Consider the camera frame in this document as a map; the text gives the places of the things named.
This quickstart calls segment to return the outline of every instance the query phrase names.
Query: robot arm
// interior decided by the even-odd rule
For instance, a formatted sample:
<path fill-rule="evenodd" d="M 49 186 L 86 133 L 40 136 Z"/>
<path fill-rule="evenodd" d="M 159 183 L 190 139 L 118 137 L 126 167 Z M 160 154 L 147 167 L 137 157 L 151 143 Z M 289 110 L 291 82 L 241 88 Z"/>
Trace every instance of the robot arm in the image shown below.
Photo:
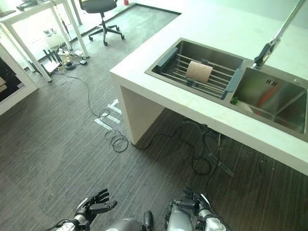
<path fill-rule="evenodd" d="M 96 215 L 110 211 L 117 204 L 117 201 L 109 202 L 107 191 L 104 189 L 98 194 L 84 199 L 77 207 L 74 218 L 63 219 L 46 231 L 51 231 L 54 228 L 58 228 L 56 231 L 90 231 L 90 224 Z"/>
<path fill-rule="evenodd" d="M 184 193 L 184 200 L 175 200 L 172 203 L 167 231 L 176 231 L 178 229 L 185 231 L 230 231 L 230 228 L 222 219 L 212 212 L 210 203 L 203 194 L 193 192 L 190 188 L 186 188 Z M 196 217 L 195 227 L 189 222 L 190 216 L 185 210 L 192 211 Z"/>

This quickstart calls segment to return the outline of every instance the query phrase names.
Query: gray carpet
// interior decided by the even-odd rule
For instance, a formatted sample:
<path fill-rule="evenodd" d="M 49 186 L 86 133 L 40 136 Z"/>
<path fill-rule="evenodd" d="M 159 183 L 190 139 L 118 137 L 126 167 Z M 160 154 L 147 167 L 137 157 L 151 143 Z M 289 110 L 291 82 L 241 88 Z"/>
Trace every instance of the gray carpet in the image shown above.
<path fill-rule="evenodd" d="M 89 64 L 68 74 L 88 82 L 96 113 L 116 98 L 108 71 L 175 17 L 133 7 L 110 22 L 119 24 L 125 41 L 107 34 L 109 47 L 104 47 L 100 35 L 93 42 L 85 38 Z M 32 77 L 39 90 L 0 116 L 1 231 L 45 230 L 71 217 L 86 196 L 104 187 L 118 205 L 96 218 L 93 231 L 104 230 L 116 218 L 141 219 L 147 209 L 154 214 L 154 230 L 162 231 L 168 203 L 180 197 L 184 186 L 205 193 L 207 177 L 194 173 L 193 150 L 177 136 L 157 137 L 144 151 L 129 145 L 116 153 L 104 139 L 107 130 L 94 122 L 82 82 L 60 75 L 53 75 L 52 83 Z M 115 111 L 111 115 L 122 120 Z M 171 134 L 183 119 L 166 109 L 138 146 L 146 146 L 157 133 Z M 123 122 L 105 120 L 125 134 Z M 194 127 L 183 127 L 182 138 L 200 154 Z M 209 142 L 214 150 L 215 140 Z M 234 140 L 223 145 L 220 158 L 235 176 L 218 168 L 208 197 L 230 227 L 307 230 L 308 177 Z"/>

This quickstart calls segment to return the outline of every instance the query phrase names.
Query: counter leg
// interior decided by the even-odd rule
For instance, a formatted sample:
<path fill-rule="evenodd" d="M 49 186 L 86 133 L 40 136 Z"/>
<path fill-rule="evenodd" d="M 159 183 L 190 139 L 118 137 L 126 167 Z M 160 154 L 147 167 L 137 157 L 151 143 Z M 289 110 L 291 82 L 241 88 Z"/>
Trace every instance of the counter leg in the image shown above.
<path fill-rule="evenodd" d="M 14 43 L 14 41 L 11 39 L 11 37 L 6 33 L 5 28 L 3 28 L 3 26 L 0 24 L 0 27 L 3 31 L 3 34 L 5 37 L 8 38 L 9 42 L 14 46 L 14 48 L 18 51 L 18 53 L 21 55 L 21 57 L 23 58 L 23 60 L 25 61 L 25 63 L 27 64 L 27 66 L 29 67 L 30 71 L 35 72 L 33 66 L 29 63 L 29 60 L 25 57 L 25 55 L 22 53 L 22 51 L 16 46 L 16 44 Z"/>
<path fill-rule="evenodd" d="M 67 45 L 67 48 L 68 48 L 69 50 L 71 50 L 71 49 L 72 49 L 72 46 L 71 46 L 71 44 L 69 43 L 68 37 L 67 37 L 65 31 L 63 30 L 62 24 L 61 24 L 61 22 L 60 22 L 60 20 L 59 20 L 59 18 L 58 18 L 58 15 L 57 15 L 57 13 L 56 13 L 56 11 L 54 10 L 53 7 L 51 7 L 51 11 L 52 11 L 52 14 L 53 14 L 53 16 L 54 16 L 54 19 L 56 20 L 56 22 L 57 22 L 57 24 L 58 24 L 58 27 L 59 27 L 60 30 L 61 30 L 61 34 L 62 34 L 62 36 L 63 36 L 63 39 L 64 39 L 64 41 L 65 41 L 65 44 Z"/>
<path fill-rule="evenodd" d="M 164 107 L 122 87 L 114 80 L 113 82 L 126 125 L 128 139 L 133 144 L 136 144 L 161 114 Z"/>
<path fill-rule="evenodd" d="M 64 7 L 65 7 L 65 9 L 66 9 L 68 18 L 69 18 L 69 20 L 71 21 L 71 23 L 72 23 L 72 25 L 73 25 L 73 28 L 74 28 L 75 33 L 76 33 L 76 35 L 77 35 L 78 41 L 79 41 L 79 43 L 80 43 L 80 45 L 81 45 L 81 47 L 82 47 L 82 50 L 83 50 L 85 56 L 88 58 L 88 57 L 89 57 L 89 53 L 88 53 L 87 48 L 86 48 L 86 46 L 85 46 L 85 44 L 84 44 L 84 42 L 83 42 L 83 40 L 82 40 L 81 34 L 80 34 L 79 30 L 78 30 L 77 24 L 76 24 L 76 22 L 75 22 L 75 20 L 74 20 L 72 11 L 71 11 L 71 9 L 69 8 L 69 5 L 68 5 L 68 3 L 67 3 L 67 0 L 64 0 L 64 1 L 63 1 L 63 5 L 64 5 Z"/>
<path fill-rule="evenodd" d="M 24 44 L 24 42 L 22 41 L 22 39 L 19 37 L 19 35 L 16 33 L 16 31 L 14 30 L 14 28 L 12 27 L 12 25 L 6 25 L 6 27 L 8 28 L 9 32 L 12 34 L 12 36 L 14 37 L 14 39 L 18 42 L 18 44 L 21 46 L 21 48 L 25 51 L 25 53 L 27 54 L 27 56 L 30 58 L 30 60 L 34 63 L 35 67 L 39 70 L 39 72 L 42 74 L 42 76 L 44 77 L 44 79 L 46 79 L 46 81 L 51 82 L 51 78 L 49 77 L 49 75 L 46 73 L 46 71 L 41 67 L 41 65 L 38 63 L 38 61 L 36 60 L 36 58 L 34 57 L 34 55 L 31 53 L 31 51 L 28 49 L 28 47 Z"/>

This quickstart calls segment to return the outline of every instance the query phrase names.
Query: faucet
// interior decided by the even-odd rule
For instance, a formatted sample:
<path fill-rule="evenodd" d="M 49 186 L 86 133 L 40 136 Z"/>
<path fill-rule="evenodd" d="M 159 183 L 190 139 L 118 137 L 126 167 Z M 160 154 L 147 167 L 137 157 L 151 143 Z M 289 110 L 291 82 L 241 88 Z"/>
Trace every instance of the faucet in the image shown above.
<path fill-rule="evenodd" d="M 289 17 L 284 22 L 284 24 L 282 25 L 280 30 L 277 32 L 275 37 L 269 43 L 265 44 L 265 46 L 263 47 L 263 49 L 262 49 L 261 53 L 259 54 L 259 56 L 257 56 L 254 59 L 254 61 L 255 61 L 254 64 L 253 64 L 253 68 L 254 69 L 262 69 L 264 63 L 266 62 L 266 60 L 268 60 L 270 55 L 273 53 L 275 48 L 280 43 L 280 38 L 282 37 L 283 33 L 285 32 L 285 30 L 287 29 L 289 24 L 292 22 L 293 18 L 298 13 L 299 9 L 302 7 L 302 5 L 304 4 L 305 1 L 306 0 L 300 0 L 297 3 L 297 5 L 294 7 L 294 9 L 290 13 Z"/>

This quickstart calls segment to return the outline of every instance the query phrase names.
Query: office chair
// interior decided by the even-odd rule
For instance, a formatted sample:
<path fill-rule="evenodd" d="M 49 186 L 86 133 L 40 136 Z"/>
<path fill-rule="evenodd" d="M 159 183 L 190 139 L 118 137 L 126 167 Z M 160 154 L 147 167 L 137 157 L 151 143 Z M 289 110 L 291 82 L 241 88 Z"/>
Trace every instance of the office chair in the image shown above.
<path fill-rule="evenodd" d="M 105 21 L 103 19 L 104 12 L 107 12 L 115 8 L 116 2 L 117 0 L 86 0 L 86 1 L 79 0 L 81 9 L 85 10 L 88 13 L 100 13 L 102 17 L 102 26 L 98 26 L 102 28 L 89 35 L 89 39 L 91 41 L 93 41 L 92 38 L 93 35 L 96 35 L 101 32 L 103 32 L 103 41 L 105 46 L 108 46 L 108 43 L 105 41 L 107 32 L 119 34 L 121 35 L 121 39 L 125 39 L 124 35 L 120 32 L 120 28 L 117 25 L 106 26 Z"/>

